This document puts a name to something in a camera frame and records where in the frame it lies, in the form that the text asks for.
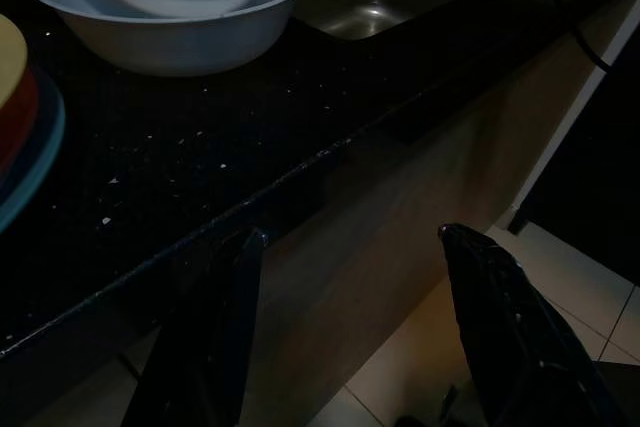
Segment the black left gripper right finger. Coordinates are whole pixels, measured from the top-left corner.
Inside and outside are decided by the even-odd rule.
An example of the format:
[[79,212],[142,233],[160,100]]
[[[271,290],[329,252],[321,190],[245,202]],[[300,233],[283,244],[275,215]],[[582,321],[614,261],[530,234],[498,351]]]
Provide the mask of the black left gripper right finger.
[[439,229],[459,335],[491,426],[628,426],[580,340],[518,261],[462,224]]

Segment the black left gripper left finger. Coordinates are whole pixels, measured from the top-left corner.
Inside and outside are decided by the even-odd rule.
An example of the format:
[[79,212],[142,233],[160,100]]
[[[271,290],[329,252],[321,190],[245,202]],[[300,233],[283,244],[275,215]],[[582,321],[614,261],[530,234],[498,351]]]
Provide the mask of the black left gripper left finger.
[[265,243],[247,229],[219,246],[161,327],[123,425],[238,425]]

